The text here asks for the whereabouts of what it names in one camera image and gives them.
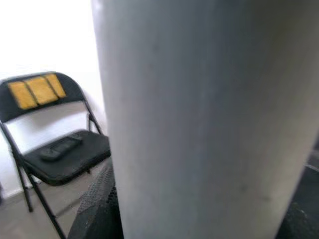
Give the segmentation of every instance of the white wall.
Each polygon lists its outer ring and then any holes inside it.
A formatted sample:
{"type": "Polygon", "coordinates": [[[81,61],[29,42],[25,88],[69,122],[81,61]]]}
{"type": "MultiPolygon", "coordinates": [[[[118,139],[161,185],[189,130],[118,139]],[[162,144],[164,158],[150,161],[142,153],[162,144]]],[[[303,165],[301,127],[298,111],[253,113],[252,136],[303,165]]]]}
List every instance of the white wall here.
{"type": "MultiPolygon", "coordinates": [[[[69,75],[84,90],[107,133],[89,0],[0,1],[0,36],[0,79],[50,70],[69,75]]],[[[9,124],[22,151],[86,126],[78,103],[45,111],[9,124]]],[[[2,134],[0,182],[5,197],[21,190],[2,134]]]]}

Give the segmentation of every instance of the white cylinder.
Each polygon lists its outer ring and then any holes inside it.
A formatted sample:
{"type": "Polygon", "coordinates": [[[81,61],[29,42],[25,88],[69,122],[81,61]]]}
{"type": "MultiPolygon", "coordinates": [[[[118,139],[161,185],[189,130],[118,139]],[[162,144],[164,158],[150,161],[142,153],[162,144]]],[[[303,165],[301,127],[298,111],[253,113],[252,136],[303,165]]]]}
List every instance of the white cylinder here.
{"type": "Polygon", "coordinates": [[[319,119],[319,3],[93,0],[125,239],[272,239],[319,119]]]}

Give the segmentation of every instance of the chair seat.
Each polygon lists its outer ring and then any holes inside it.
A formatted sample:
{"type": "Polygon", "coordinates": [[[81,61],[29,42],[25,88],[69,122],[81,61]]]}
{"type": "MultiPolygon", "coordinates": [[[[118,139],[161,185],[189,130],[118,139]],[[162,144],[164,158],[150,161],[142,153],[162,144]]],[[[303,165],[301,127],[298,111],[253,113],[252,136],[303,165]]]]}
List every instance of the chair seat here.
{"type": "Polygon", "coordinates": [[[29,172],[49,185],[59,186],[68,183],[111,156],[109,138],[107,136],[87,130],[79,130],[71,134],[25,154],[23,156],[24,162],[29,172]],[[39,155],[44,148],[62,141],[73,133],[78,133],[83,137],[80,145],[55,162],[46,162],[41,159],[39,155]]]}

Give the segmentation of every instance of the chair backrest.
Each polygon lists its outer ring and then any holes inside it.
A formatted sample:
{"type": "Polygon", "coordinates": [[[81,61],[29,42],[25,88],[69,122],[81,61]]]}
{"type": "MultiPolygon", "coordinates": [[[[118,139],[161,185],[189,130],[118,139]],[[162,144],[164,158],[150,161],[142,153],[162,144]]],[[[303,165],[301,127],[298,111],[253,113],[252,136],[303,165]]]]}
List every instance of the chair backrest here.
{"type": "Polygon", "coordinates": [[[85,97],[82,93],[81,88],[72,78],[59,72],[41,72],[31,75],[11,77],[3,79],[0,82],[0,120],[3,123],[15,119],[21,115],[28,114],[30,112],[37,111],[46,107],[76,101],[85,101],[85,97]],[[51,73],[55,74],[58,80],[60,81],[60,84],[63,87],[66,97],[59,98],[56,101],[40,105],[31,109],[23,110],[19,108],[7,84],[10,82],[23,81],[29,78],[39,77],[51,73]]]}

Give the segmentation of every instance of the floor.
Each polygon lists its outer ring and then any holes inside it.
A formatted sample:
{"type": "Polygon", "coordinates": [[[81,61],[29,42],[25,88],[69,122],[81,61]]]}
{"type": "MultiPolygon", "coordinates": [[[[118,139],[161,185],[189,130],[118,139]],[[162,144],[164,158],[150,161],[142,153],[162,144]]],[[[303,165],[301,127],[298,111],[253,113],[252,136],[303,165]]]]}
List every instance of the floor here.
{"type": "MultiPolygon", "coordinates": [[[[84,174],[77,180],[62,187],[50,187],[40,184],[53,212],[57,213],[76,201],[87,190],[94,177],[99,173],[102,164],[93,168],[91,174],[84,174]]],[[[29,213],[21,195],[4,201],[0,206],[1,239],[59,239],[51,221],[45,213],[37,196],[31,192],[34,207],[29,213]]],[[[79,204],[58,218],[64,233],[67,235],[72,226],[79,204]]]]}

